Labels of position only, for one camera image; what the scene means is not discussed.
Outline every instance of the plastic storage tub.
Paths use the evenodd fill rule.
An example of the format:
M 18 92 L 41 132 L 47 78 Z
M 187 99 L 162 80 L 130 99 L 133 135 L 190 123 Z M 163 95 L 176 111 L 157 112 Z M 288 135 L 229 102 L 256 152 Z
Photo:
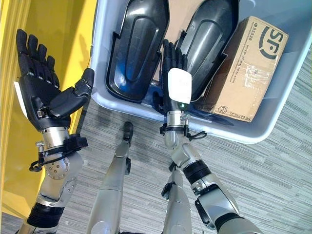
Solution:
M 164 121 L 164 116 L 148 104 L 136 104 L 110 95 L 105 78 L 112 48 L 112 33 L 120 33 L 127 0 L 99 0 L 93 28 L 91 68 L 95 71 L 93 99 L 99 105 L 142 118 Z M 311 0 L 241 0 L 239 21 L 256 16 L 289 35 L 283 55 L 269 88 L 252 122 L 222 117 L 233 125 L 223 125 L 192 117 L 190 128 L 246 144 L 264 140 L 272 131 L 296 80 L 312 41 Z

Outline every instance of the wire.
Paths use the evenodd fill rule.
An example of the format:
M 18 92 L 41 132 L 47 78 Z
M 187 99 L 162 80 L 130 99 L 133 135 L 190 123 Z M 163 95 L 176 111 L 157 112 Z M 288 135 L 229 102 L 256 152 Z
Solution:
M 187 137 L 188 139 L 190 139 L 190 141 L 191 141 L 191 140 L 203 139 L 203 138 L 205 138 L 206 136 L 207 136 L 207 133 L 206 133 L 205 131 L 201 131 L 201 132 L 199 132 L 199 133 L 197 133 L 197 134 L 195 134 L 195 135 L 191 135 L 190 133 L 187 133 L 187 135 L 186 135 L 186 137 Z

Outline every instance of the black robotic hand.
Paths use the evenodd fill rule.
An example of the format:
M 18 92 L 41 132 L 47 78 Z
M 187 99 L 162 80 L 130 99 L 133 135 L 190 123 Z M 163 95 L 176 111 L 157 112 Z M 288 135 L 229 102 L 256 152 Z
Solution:
M 168 73 L 172 68 L 187 71 L 187 56 L 182 55 L 180 48 L 175 48 L 172 42 L 167 39 L 163 41 L 163 61 L 162 61 L 162 91 L 163 97 L 160 98 L 154 94 L 154 102 L 156 109 L 166 115 L 172 110 L 186 110 L 186 104 L 172 100 L 169 96 Z
M 40 132 L 49 127 L 68 128 L 69 115 L 90 98 L 94 71 L 85 69 L 75 87 L 61 92 L 54 71 L 55 59 L 52 56 L 46 59 L 47 48 L 43 44 L 37 47 L 34 35 L 29 35 L 27 41 L 27 34 L 21 29 L 17 30 L 16 44 L 21 73 L 19 89 L 27 118 Z

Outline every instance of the yellow door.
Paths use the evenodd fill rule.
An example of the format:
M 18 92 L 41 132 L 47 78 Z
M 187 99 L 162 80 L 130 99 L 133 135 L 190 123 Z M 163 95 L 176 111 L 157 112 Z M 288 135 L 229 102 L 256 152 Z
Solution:
M 20 109 L 13 81 L 18 80 L 15 34 L 18 28 L 34 34 L 55 60 L 64 90 L 80 79 L 88 66 L 96 0 L 2 0 L 0 25 L 0 169 L 2 211 L 29 215 L 43 173 L 28 170 L 37 160 L 35 142 L 41 140 Z M 70 133 L 76 131 L 81 109 L 72 114 Z

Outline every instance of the brown cardboard box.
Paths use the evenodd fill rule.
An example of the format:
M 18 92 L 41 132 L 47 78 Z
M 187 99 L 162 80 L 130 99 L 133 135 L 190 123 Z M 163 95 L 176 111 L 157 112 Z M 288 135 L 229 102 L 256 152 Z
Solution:
M 288 35 L 256 17 L 243 20 L 227 45 L 227 58 L 196 108 L 250 122 L 270 84 Z

